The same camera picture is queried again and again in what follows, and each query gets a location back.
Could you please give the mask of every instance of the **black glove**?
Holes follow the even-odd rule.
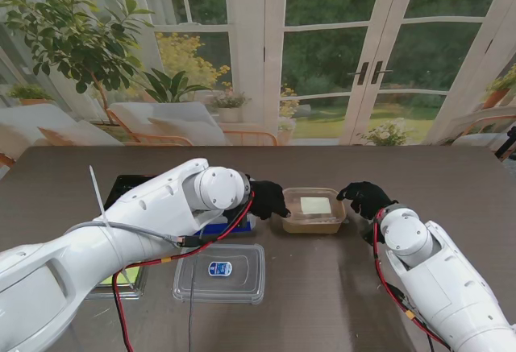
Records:
[[[272,181],[250,181],[251,190],[255,193],[249,211],[261,220],[271,217],[272,213],[277,213],[281,217],[287,217],[290,211],[285,205],[283,188]]]
[[[337,200],[343,199],[352,201],[353,211],[369,220],[373,219],[380,209],[397,203],[397,201],[391,201],[383,189],[368,181],[350,183],[346,188],[341,189]]]

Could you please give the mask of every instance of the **white robotic arm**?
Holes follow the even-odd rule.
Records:
[[[514,352],[516,334],[489,285],[446,231],[391,205],[378,217],[387,256],[416,309],[455,352]]]
[[[106,217],[110,222],[187,236],[225,209],[244,203],[249,193],[246,176],[193,159],[124,194]],[[102,217],[95,221],[102,222]],[[131,263],[175,251],[172,243],[159,238],[93,226],[0,253],[0,351],[47,349],[89,291],[106,277]]]

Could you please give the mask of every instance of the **lawn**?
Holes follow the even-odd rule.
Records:
[[[343,131],[344,106],[312,107],[308,117],[296,118],[295,139],[336,139]],[[404,118],[410,128],[410,141],[420,143],[424,140],[439,112],[439,108],[402,106],[399,104],[376,104],[369,122],[369,130],[394,118]]]

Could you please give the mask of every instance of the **red cable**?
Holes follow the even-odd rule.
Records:
[[[204,245],[198,247],[195,250],[189,251],[188,253],[172,255],[171,257],[167,258],[167,262],[175,260],[175,259],[186,258],[186,257],[189,257],[191,255],[197,254],[198,252],[203,251],[204,249],[206,249],[212,243],[217,242],[218,240],[224,239],[242,221],[243,217],[245,217],[248,214],[248,211],[251,208],[254,196],[255,196],[255,193],[251,192],[251,199],[249,200],[248,205],[246,206],[245,210],[231,224],[231,226],[227,229],[227,231],[225,233],[223,233],[220,236],[218,236],[215,240],[210,241],[208,243],[205,243]],[[131,267],[141,267],[141,266],[157,265],[159,263],[163,263],[163,259],[153,259],[152,261],[132,263],[131,265],[127,266],[126,269],[129,269]],[[125,313],[123,311],[122,300],[120,299],[119,286],[116,283],[116,280],[117,280],[120,272],[121,272],[121,270],[117,271],[116,273],[113,274],[113,279],[111,281],[111,287],[113,288],[114,299],[116,300],[117,308],[119,309],[119,318],[120,318],[120,323],[121,323],[121,326],[122,326],[123,342],[124,342],[128,352],[134,352],[134,350],[132,349],[131,341],[129,340],[129,333],[127,332],[126,316],[125,316]]]
[[[372,241],[372,248],[373,248],[373,252],[376,256],[378,256],[378,226],[379,226],[379,223],[378,222],[374,222],[374,239]],[[378,273],[378,276],[380,277],[380,281],[381,281],[381,284],[382,286],[385,288],[385,290],[387,291],[387,293],[390,295],[390,297],[394,300],[394,302],[397,304],[397,306],[399,306],[399,308],[403,311],[403,312],[406,312],[406,308],[404,307],[404,305],[396,298],[396,296],[392,293],[392,291],[390,290],[389,288],[389,285],[387,284],[387,281],[385,281],[385,277],[383,275],[383,273],[381,272],[381,268],[380,268],[380,260],[376,257],[375,259],[375,266],[376,266],[376,269],[377,269],[377,273]],[[448,345],[446,344],[446,342],[444,342],[444,340],[442,340],[441,338],[437,337],[433,332],[431,332],[429,329],[427,329],[425,326],[423,326],[420,322],[419,322],[419,319],[417,317],[414,317],[411,319],[413,323],[415,323],[424,333],[426,333],[428,336],[430,336],[431,338],[433,338],[434,340],[436,340],[437,342],[439,342],[440,344],[442,344],[443,346],[448,347]]]

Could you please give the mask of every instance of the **gray table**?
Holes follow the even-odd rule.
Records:
[[[96,216],[88,164],[105,200],[119,174],[157,174],[195,157],[284,187],[381,185],[447,230],[516,321],[516,187],[493,154],[471,147],[32,148],[0,181],[0,251],[49,241]],[[193,350],[427,351],[377,289],[371,249],[356,231],[349,224],[337,235],[292,235],[259,222],[254,237],[230,239],[265,248],[264,301],[195,304]],[[188,304],[172,297],[174,270],[152,267],[144,297],[124,301],[135,351],[186,351]],[[85,302],[50,350],[124,351],[113,302]]]

